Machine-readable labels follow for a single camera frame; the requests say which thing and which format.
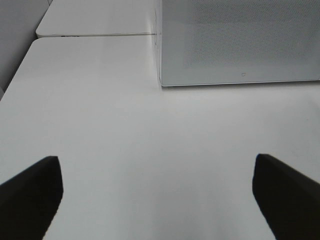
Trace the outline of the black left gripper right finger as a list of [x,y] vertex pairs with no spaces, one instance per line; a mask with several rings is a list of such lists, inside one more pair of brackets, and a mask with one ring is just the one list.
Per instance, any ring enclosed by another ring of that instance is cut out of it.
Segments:
[[252,193],[277,240],[320,238],[320,184],[269,154],[255,159]]

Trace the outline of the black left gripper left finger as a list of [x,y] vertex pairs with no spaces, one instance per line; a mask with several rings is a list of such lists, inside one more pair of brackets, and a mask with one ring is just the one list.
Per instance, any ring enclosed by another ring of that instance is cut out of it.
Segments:
[[47,156],[0,185],[0,238],[42,240],[64,193],[59,158]]

